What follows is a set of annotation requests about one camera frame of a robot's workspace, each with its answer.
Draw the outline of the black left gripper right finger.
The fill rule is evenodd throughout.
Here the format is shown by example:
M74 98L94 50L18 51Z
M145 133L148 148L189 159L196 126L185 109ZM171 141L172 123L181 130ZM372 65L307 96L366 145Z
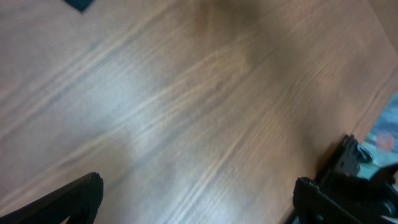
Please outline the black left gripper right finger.
M299 223L397 223L392 177L297 179L293 205Z

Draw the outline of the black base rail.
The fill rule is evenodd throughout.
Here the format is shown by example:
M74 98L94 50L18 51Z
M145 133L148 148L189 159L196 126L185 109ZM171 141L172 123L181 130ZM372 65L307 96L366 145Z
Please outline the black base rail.
M387 155L345 135L315 182L364 212L397 218L397 158L383 162Z

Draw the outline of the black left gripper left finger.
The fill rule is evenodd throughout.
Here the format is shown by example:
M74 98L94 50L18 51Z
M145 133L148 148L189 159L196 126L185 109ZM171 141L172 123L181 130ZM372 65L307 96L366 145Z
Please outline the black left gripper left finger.
M40 199L1 217L1 223L94 223L104 182L90 172Z

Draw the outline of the dark teal t-shirt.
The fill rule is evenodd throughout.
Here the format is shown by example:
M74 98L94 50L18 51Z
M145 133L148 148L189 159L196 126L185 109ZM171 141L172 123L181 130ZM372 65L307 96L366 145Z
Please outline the dark teal t-shirt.
M76 9L78 12L85 12L94 0L64 0L69 6Z

